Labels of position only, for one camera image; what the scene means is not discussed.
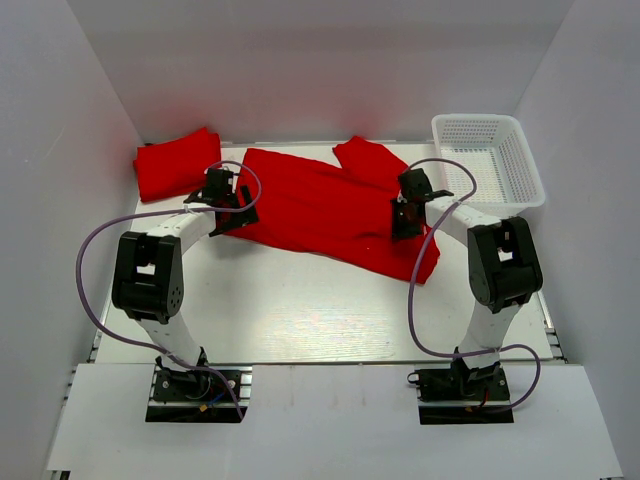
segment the red cloth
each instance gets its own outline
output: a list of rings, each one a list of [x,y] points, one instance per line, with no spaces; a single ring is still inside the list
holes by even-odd
[[[391,241],[391,203],[407,165],[384,146],[354,137],[334,148],[343,168],[250,148],[244,164],[262,183],[260,221],[228,232],[238,238],[296,252],[324,254],[400,280],[409,280],[418,237]],[[253,197],[257,184],[248,174]],[[440,252],[432,242],[418,274],[424,283]]]
[[[205,182],[205,169],[220,161],[220,137],[206,128],[172,142],[138,148],[133,166],[140,199],[151,202],[191,193]]]

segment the white laundry basket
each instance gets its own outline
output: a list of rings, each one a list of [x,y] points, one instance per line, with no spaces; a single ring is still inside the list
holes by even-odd
[[[438,115],[431,121],[436,154],[467,167],[478,191],[467,203],[507,218],[545,201],[544,189],[520,123],[508,115]],[[446,189],[457,197],[471,189],[467,175],[442,164]]]

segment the white surface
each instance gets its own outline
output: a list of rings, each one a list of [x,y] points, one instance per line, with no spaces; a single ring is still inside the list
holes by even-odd
[[[527,139],[508,115],[438,115],[431,122],[436,156],[456,160],[478,182],[468,200],[483,212],[508,218],[544,203],[545,194]],[[467,175],[443,165],[447,189],[462,196],[471,189]]]
[[[75,256],[96,218],[133,207],[138,137],[66,2],[0,2],[0,44],[0,476],[33,479],[95,331]],[[116,233],[86,264],[98,311]]]
[[[337,164],[331,146],[270,147]],[[389,145],[407,162],[432,156],[432,145]],[[241,161],[244,148],[225,148]],[[433,177],[433,170],[428,175]],[[182,208],[182,197],[138,206],[138,212]],[[142,219],[133,229],[161,221]],[[467,251],[436,235],[441,257],[426,286],[416,289],[416,330],[429,347],[453,352],[469,325],[475,299],[467,279]],[[415,361],[426,357],[407,325],[408,283],[312,254],[286,252],[244,240],[198,242],[183,257],[182,313],[196,342],[216,363]],[[506,343],[525,343],[551,358],[537,297],[516,317]],[[146,333],[110,308],[107,326],[138,340]],[[148,363],[156,353],[102,338],[98,362]],[[510,351],[509,359],[531,357]]]
[[[507,425],[421,426],[412,366],[261,366],[239,425],[144,423],[151,365],[81,365],[49,461],[74,480],[588,480],[620,475],[582,367]],[[533,367],[506,367],[513,394]]]
[[[69,0],[147,141],[429,138],[512,114],[572,0]]]
[[[639,45],[639,2],[577,0],[516,114],[547,190],[532,223],[549,308],[630,479],[640,479]]]

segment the wall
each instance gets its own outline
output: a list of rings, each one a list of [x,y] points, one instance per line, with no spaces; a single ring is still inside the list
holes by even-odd
[[[0,477],[40,478],[72,366],[94,329],[74,261],[99,222],[132,208],[137,134],[64,0],[0,4]],[[87,264],[104,302],[105,256]]]
[[[572,0],[69,0],[142,137],[423,139],[513,113]]]
[[[640,3],[576,0],[517,110],[548,196],[533,220],[551,314],[629,479],[640,479],[638,45]]]

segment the purple cable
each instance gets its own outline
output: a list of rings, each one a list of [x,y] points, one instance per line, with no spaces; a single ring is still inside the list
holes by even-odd
[[[471,191],[469,193],[467,193],[466,195],[463,195],[460,198],[460,200],[458,200],[457,202],[453,203],[449,208],[447,208],[444,211],[442,216],[436,221],[436,223],[434,223],[433,227],[431,228],[431,230],[427,234],[427,237],[425,238],[424,243],[422,244],[422,247],[420,248],[420,253],[418,254],[418,258],[417,258],[416,263],[415,263],[415,265],[413,267],[413,272],[411,273],[411,282],[409,283],[408,314],[409,314],[409,331],[411,332],[411,338],[413,339],[413,342],[416,344],[416,346],[420,350],[422,350],[424,353],[426,353],[427,355],[431,355],[433,357],[438,357],[438,358],[456,359],[456,358],[475,357],[475,356],[478,356],[478,355],[486,355],[488,353],[494,353],[496,351],[496,349],[477,350],[475,352],[466,352],[466,353],[442,353],[442,352],[436,352],[436,351],[430,350],[427,347],[425,347],[424,345],[422,345],[422,343],[420,343],[420,340],[418,339],[418,335],[416,334],[415,322],[414,322],[414,319],[413,319],[413,294],[414,294],[414,291],[415,291],[415,288],[416,288],[416,280],[418,278],[418,271],[420,270],[420,264],[422,263],[422,260],[424,258],[425,253],[427,252],[427,247],[431,243],[431,240],[433,239],[433,236],[435,235],[436,230],[438,230],[438,228],[440,228],[440,226],[444,223],[446,218],[449,215],[451,215],[453,213],[453,211],[456,208],[458,208],[458,206],[462,202],[464,202],[465,200],[469,199],[478,190],[478,182],[474,178],[473,174],[469,171],[469,169],[467,167],[465,167],[464,165],[458,163],[458,162],[454,162],[453,160],[447,160],[447,159],[444,159],[444,158],[425,158],[423,160],[418,160],[417,162],[412,163],[411,165],[409,165],[407,167],[407,170],[411,170],[412,168],[414,168],[417,165],[420,165],[422,163],[429,163],[429,162],[448,163],[450,165],[454,165],[454,166],[460,168],[464,173],[467,174],[467,176],[471,180],[472,188],[471,188]],[[533,379],[531,387],[529,387],[529,390],[527,390],[526,393],[522,397],[520,397],[517,401],[513,402],[508,407],[491,410],[491,413],[501,413],[501,412],[505,412],[505,411],[511,410],[514,407],[517,407],[518,405],[522,404],[527,398],[529,398],[531,396],[531,394],[535,390],[536,386],[538,385],[538,381],[540,380],[540,372],[542,370],[542,364],[540,362],[540,357],[535,352],[535,350],[533,350],[531,347],[529,347],[527,345],[523,345],[521,343],[514,343],[513,345],[507,345],[506,347],[502,347],[502,348],[497,349],[497,350],[499,352],[506,352],[508,350],[514,350],[514,349],[517,349],[517,348],[526,350],[527,352],[529,352],[533,356],[533,359],[536,362],[536,374],[535,374],[535,377]]]
[[[240,212],[244,212],[244,211],[249,210],[250,208],[252,208],[256,204],[256,202],[260,199],[260,196],[262,195],[262,183],[260,183],[260,179],[255,174],[255,172],[253,170],[251,170],[249,167],[247,167],[246,165],[243,165],[243,164],[238,163],[238,162],[234,162],[233,160],[223,160],[221,162],[214,163],[209,168],[214,168],[214,167],[217,167],[219,165],[225,165],[225,164],[231,164],[231,165],[239,166],[240,168],[242,168],[242,169],[246,170],[247,172],[249,172],[253,176],[253,178],[255,178],[255,180],[256,180],[256,182],[258,184],[258,193],[256,194],[256,198],[253,199],[253,201],[251,203],[245,205],[244,207],[240,207],[240,208],[197,207],[197,208],[189,209],[190,212],[227,212],[227,213],[234,213],[235,212],[235,213],[240,213]],[[158,212],[148,212],[148,213],[134,213],[132,215],[125,215],[123,217],[118,217],[118,218],[114,218],[113,220],[109,220],[108,222],[103,223],[98,228],[93,230],[87,236],[87,238],[85,238],[84,242],[82,242],[82,245],[80,246],[80,250],[78,251],[78,256],[76,258],[76,287],[78,288],[78,296],[80,297],[80,303],[82,303],[82,307],[84,308],[85,312],[87,312],[87,315],[89,316],[89,319],[91,320],[91,322],[93,322],[93,324],[96,326],[96,328],[98,330],[100,330],[102,333],[110,336],[111,338],[119,340],[119,341],[121,341],[123,343],[127,343],[129,345],[135,345],[137,347],[145,347],[145,348],[150,348],[151,350],[155,350],[155,351],[161,353],[162,355],[166,355],[175,364],[180,365],[182,368],[185,368],[187,370],[197,370],[197,371],[201,371],[201,372],[213,373],[220,380],[222,380],[222,383],[224,384],[226,389],[229,390],[229,393],[231,394],[231,399],[233,400],[233,404],[235,405],[236,411],[238,412],[238,416],[240,417],[240,420],[242,420],[242,418],[243,418],[242,409],[240,408],[240,404],[238,403],[238,398],[236,397],[236,394],[233,392],[233,388],[231,388],[231,385],[229,385],[229,382],[224,377],[224,375],[222,375],[222,373],[220,373],[220,371],[218,371],[218,370],[216,370],[214,368],[211,368],[211,367],[207,367],[207,366],[189,365],[188,363],[184,362],[183,360],[181,360],[180,358],[176,357],[175,355],[171,355],[171,353],[167,349],[165,349],[163,347],[160,347],[158,345],[154,345],[153,343],[140,342],[138,340],[133,340],[131,338],[123,337],[122,335],[118,335],[114,331],[109,330],[105,325],[100,323],[100,320],[98,319],[96,314],[93,313],[93,310],[91,310],[91,306],[89,305],[89,301],[87,300],[87,294],[84,291],[84,285],[83,285],[83,282],[82,282],[82,262],[84,260],[84,254],[87,251],[87,247],[89,246],[91,241],[96,237],[96,235],[98,235],[100,232],[102,232],[106,228],[109,228],[112,225],[116,225],[116,224],[122,223],[122,222],[127,222],[129,220],[133,220],[133,219],[136,219],[136,218],[158,217],[158,216],[162,216],[162,215],[177,215],[177,214],[181,214],[181,213],[186,213],[186,211],[184,209],[177,209],[177,210],[162,210],[162,211],[158,211]]]

